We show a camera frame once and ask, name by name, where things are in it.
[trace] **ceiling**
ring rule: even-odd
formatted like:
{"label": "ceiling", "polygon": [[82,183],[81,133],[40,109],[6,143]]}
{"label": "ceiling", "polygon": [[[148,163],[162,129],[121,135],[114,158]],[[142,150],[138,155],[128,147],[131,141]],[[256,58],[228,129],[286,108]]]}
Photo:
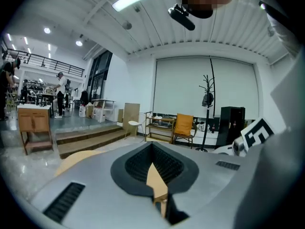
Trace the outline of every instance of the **ceiling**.
{"label": "ceiling", "polygon": [[51,57],[55,54],[57,50],[57,46],[51,45],[51,50],[49,51],[48,43],[41,42],[39,40],[33,39],[31,37],[27,37],[28,45],[25,43],[24,37],[20,35],[10,35],[11,40],[9,41],[8,36],[4,36],[4,41],[7,44],[8,48],[13,49],[12,44],[15,46],[16,50],[29,52],[28,48],[30,49],[31,53],[40,55],[43,57],[48,58],[49,53]]}
{"label": "ceiling", "polygon": [[[167,10],[176,0],[142,0],[121,12],[111,6],[116,1],[28,0],[19,13],[30,21],[34,16],[51,21],[55,28],[69,28],[68,34],[71,30],[77,36],[82,33],[121,58],[185,42],[227,44],[255,52],[270,62],[286,53],[276,35],[267,35],[270,24],[258,0],[233,0],[205,20],[191,15],[190,20],[196,25],[194,31],[186,30],[169,17]],[[132,24],[128,31],[122,27],[126,21]]]}
{"label": "ceiling", "polygon": [[[80,33],[74,31],[72,28],[62,26],[56,21],[49,20],[46,17],[47,16],[44,17],[40,16],[39,14],[32,13],[31,11],[24,12],[21,10],[15,14],[5,29],[5,32],[9,33],[13,40],[14,38],[16,39],[18,37],[15,35],[20,35],[20,37],[26,36],[27,38],[34,39],[31,40],[31,43],[29,42],[29,46],[35,47],[36,51],[38,50],[38,47],[34,45],[34,41],[40,41],[44,44],[44,46],[47,46],[49,43],[53,46],[53,48],[63,48],[83,58],[91,50],[92,47],[96,46],[97,43],[88,37],[83,36],[80,39]],[[50,28],[50,34],[46,34],[44,32],[44,28],[46,27]],[[9,48],[12,49],[12,43],[14,43],[16,46],[16,42],[10,42],[7,35],[4,35],[3,38]],[[78,40],[82,41],[82,47],[79,47],[75,44],[75,42]],[[23,48],[24,45],[25,42],[24,39],[22,39],[21,44],[17,50],[22,50],[21,48]],[[48,53],[41,54],[41,56],[48,57]]]}

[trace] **white roller shade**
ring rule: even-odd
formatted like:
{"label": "white roller shade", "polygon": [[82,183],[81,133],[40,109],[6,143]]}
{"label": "white roller shade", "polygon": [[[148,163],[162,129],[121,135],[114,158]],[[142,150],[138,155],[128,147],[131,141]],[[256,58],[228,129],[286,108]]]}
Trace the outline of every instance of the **white roller shade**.
{"label": "white roller shade", "polygon": [[[206,107],[202,107],[205,92],[199,87],[206,87],[203,75],[212,78],[209,59],[179,58],[158,61],[153,111],[206,118]],[[213,117],[213,107],[209,116]]]}
{"label": "white roller shade", "polygon": [[[253,66],[235,61],[213,59],[216,86],[215,115],[221,107],[245,107],[245,118],[258,117],[258,91]],[[176,115],[177,113],[206,117],[202,107],[203,75],[212,78],[208,58],[173,58],[157,62],[153,111]],[[213,117],[214,103],[209,117]]]}
{"label": "white roller shade", "polygon": [[245,107],[245,119],[258,117],[258,91],[252,65],[235,61],[213,59],[215,76],[215,115],[221,107]]}

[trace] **wooden step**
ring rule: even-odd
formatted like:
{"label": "wooden step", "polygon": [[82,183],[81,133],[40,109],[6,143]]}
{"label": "wooden step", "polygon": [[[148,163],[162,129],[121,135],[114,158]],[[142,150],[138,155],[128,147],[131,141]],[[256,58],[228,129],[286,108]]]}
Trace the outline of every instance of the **wooden step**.
{"label": "wooden step", "polygon": [[77,142],[97,136],[106,135],[109,133],[113,133],[116,131],[122,130],[121,126],[118,125],[109,125],[96,129],[88,129],[82,131],[75,132],[66,132],[66,133],[58,133],[56,134],[56,143],[57,145]]}
{"label": "wooden step", "polygon": [[94,150],[96,148],[113,143],[125,137],[125,130],[119,130],[102,136],[97,136],[77,142],[58,145],[59,155],[62,159],[79,151]]}

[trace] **window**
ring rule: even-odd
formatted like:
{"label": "window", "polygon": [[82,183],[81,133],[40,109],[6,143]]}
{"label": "window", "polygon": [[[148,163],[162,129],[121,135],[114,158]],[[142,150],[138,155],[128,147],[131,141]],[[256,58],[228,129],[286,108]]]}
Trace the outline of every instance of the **window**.
{"label": "window", "polygon": [[103,82],[107,79],[111,58],[112,53],[106,51],[94,59],[87,87],[89,101],[102,97]]}

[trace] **black mesh pad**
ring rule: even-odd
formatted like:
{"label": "black mesh pad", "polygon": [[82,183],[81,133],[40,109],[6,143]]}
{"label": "black mesh pad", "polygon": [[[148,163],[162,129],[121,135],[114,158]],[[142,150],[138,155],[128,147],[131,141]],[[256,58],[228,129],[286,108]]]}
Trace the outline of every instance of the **black mesh pad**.
{"label": "black mesh pad", "polygon": [[195,162],[159,143],[146,143],[116,159],[111,167],[114,182],[127,193],[153,198],[153,189],[146,185],[147,174],[154,164],[168,193],[187,191],[198,177]]}

